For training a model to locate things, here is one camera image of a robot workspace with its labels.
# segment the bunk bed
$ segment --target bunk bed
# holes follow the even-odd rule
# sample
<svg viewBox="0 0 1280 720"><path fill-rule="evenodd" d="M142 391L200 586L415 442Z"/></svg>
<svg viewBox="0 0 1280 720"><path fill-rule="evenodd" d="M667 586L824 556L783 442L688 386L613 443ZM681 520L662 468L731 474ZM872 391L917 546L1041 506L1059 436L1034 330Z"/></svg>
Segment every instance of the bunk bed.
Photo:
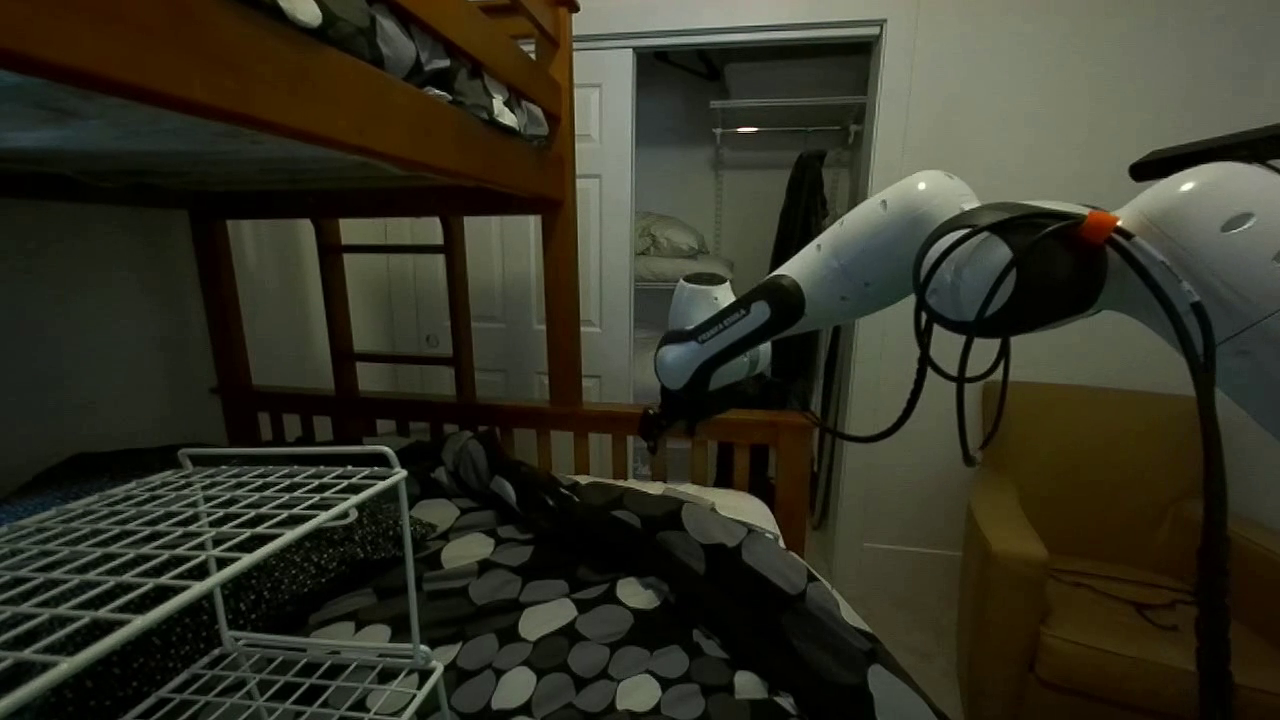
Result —
<svg viewBox="0 0 1280 720"><path fill-rule="evenodd" d="M543 485L551 482L551 474L581 478L587 489L596 489L598 482L606 485L606 482L637 478L637 449L638 449L637 428L643 413L643 410L585 404L585 389L581 389L585 368L581 368L581 303L575 303L581 268L575 268L575 175L570 175L570 145L575 145L570 3L567 0L391 0L383 9L391 9L402 26L430 31L430 39L446 44L456 58L477 63L489 81L498 81L514 100L537 103L540 118L546 119L546 134L540 139L526 139L526 136L491 129L469 118L459 103L439 100L435 94L424 94L402 77L386 77L383 69L370 69L367 58L350 58L348 48L320 44L314 36L281 26L281 18L257 9L257 0L133 0L133 3L0 0L0 103L2 103L0 191L32 196L32 199L185 209L192 217L200 294L203 294L203 315L207 315L213 362L214 362L214 398L223 410L223 436L230 443L296 443L296 442L340 443L340 442L394 436L391 443L402 443L402 449L410 449L415 442L430 442L430 449L439 449L445 436L473 442L469 432L480 432L483 442L491 442L483 449L491 449L504 466L514 456L526 459L526 466L509 466L509 478L522 478L518 482L522 506L514 510L511 495L498 493L496 506L511 506L498 517L514 512L526 526L546 528L551 536L554 534L563 536L563 526L567 526L567 528L581 528L587 546L593 541L648 546L653 536L667 536L670 528L653 536L628 536L633 528L623 526L628 520L623 510L615 510L606 526L593 517L530 512L540 510L543 493L546 495L559 493L559 485L554 489ZM275 217L303 217L314 229L314 258L320 258L320 284L322 284L320 294L322 294L329 355L331 355L331 389L322 391L262 389L250 381L247 339L244 339L244 311L250 310L240 310L229 222L275 222ZM350 315L348 315L348 290L343 290L343 258L350 249L340 235L343 217L435 217L439 222L445 245L421 249L421 254L435 254L446 263L451 355L370 355L350 345ZM473 339L469 339L469 284L464 284L464 263L469 263L464 217L540 217L543 322L546 322L546 368L551 368L546 404L477 401L477 368L473 368ZM456 373L456 398L424 401L424 398L364 391L355 381L360 362L446 364ZM804 553L811 422L794 413L731 413L725 422L695 428L688 442L681 442L681 449L683 449L681 478L691 485L708 482L710 456L721 456L725 449L736 459L731 468L736 489L748 485L752 449L769 449L772 474L774 474L774 510L772 510L774 520L769 520L765 512L765 520L757 526L748 520L744 534L736 526L721 528L721 520L710 528L729 536L741 534L736 546L752 548L757 559L765 553L774 568L783 568L783 579L769 579L765 571L752 571L741 559L736 566L744 568L741 586L708 590L704 571L683 568L683 586L691 592L704 592L700 596L708 599L704 609L725 609L721 616L704 616L704 622L731 616L744 630L741 647L757 654L757 659L772 664L772 673L794 681L794 690L809 690L809 698L821 698L824 709L872 703L865 675L848 675L848 667L852 664L891 667L887 654L861 630L848 604L804 559L794 559L794 553ZM648 459L653 459L648 478L667 478L667 449L655 449ZM340 506L303 520L303 534L320 534L320 536L343 534L329 526L348 520L350 495L343 493L337 495ZM37 526L18 520L11 536L24 541L24 534L37 541L45 534L59 536L56 528L45 528L39 517ZM296 553L281 556L281 566L292 566L292 559L314 566L314 556L322 556L314 553L314 546L303 541L303 534L300 541L288 536L288 548ZM18 630L14 622L32 611L28 604L39 604L39 596L14 599L18 592L45 590L45 579L24 575L28 571L24 553L45 553L37 541L18 546L14 559L0 566L0 611L8 624L0 630L0 709L2 714L11 709L8 694L11 690L24 694L24 681L32 675L37 664L59 664L59 659L48 659L48 654L45 655L8 654L8 643L14 642L11 630ZM267 566L257 571L244 568L244 575L235 568L230 575L244 586L259 586L262 575L267 579L275 575L275 586L283 586L281 575L292 579L292 571L281 571L281 566ZM637 586L637 575L605 575L605 579L615 590ZM774 631L772 642L809 635L811 647L804 647L801 642L792 654L774 654L774 643L752 642L752 624L760 609L736 611L736 604L748 604L741 590L752 590L757 596L772 596L774 611L765 611L765 616L787 622L772 630ZM653 590L633 592L633 604L648 609ZM142 643L149 635L133 630L122 631L122 642L115 635L108 642L115 647L122 642ZM731 673L731 664L725 659L725 647L717 642L708 643L704 642L708 635L700 635L700 643L681 647L675 655L704 654L700 673L704 675L710 673L710 681L725 686L729 694L748 694L752 703L765 699L772 714L794 709L794 698L765 694L760 675ZM86 655L101 655L101 654L103 654L101 635L86 635Z"/></svg>

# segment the bed rail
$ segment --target bed rail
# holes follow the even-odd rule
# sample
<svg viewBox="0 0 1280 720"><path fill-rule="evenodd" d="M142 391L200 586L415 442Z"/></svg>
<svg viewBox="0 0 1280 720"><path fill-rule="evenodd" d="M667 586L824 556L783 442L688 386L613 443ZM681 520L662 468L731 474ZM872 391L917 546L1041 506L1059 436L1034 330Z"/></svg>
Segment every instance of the bed rail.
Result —
<svg viewBox="0 0 1280 720"><path fill-rule="evenodd" d="M259 443L296 442L360 442L360 436L439 436L456 428L489 428L504 449L537 468L615 482L729 482L748 489L752 456L769 456L772 512L787 548L809 536L811 485L811 415L809 413L725 413L691 436L670 436L655 452L637 436L643 410L637 404L451 404L421 398L360 398L257 389L244 398L257 415Z"/></svg>

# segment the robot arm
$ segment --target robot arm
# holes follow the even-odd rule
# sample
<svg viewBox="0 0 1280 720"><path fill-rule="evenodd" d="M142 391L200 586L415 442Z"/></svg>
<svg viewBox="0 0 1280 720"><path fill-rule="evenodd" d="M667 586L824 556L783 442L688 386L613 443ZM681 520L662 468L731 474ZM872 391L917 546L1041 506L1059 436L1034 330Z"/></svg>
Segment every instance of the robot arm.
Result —
<svg viewBox="0 0 1280 720"><path fill-rule="evenodd" d="M717 389L736 355L872 315L917 290L943 330L972 336L1014 336L1111 310L1176 345L1141 276L1101 249L1117 222L1147 276L1182 300L1178 311L1204 295L1219 330L1219 389L1280 436L1280 175L1257 163L1176 173L1117 217L976 206L965 182L917 173L854 206L717 315L670 330L653 355L662 401L643 436L725 413Z"/></svg>

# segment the polka dot blanket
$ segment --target polka dot blanket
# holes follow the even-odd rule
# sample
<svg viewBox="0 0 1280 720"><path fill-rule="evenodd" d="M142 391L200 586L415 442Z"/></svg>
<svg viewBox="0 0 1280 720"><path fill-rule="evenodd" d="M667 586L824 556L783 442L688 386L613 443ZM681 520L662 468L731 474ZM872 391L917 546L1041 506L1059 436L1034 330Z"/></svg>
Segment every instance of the polka dot blanket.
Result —
<svg viewBox="0 0 1280 720"><path fill-rule="evenodd" d="M937 716L801 556L710 506L451 436L410 517L451 716ZM340 635L402 624L400 571L307 616Z"/></svg>

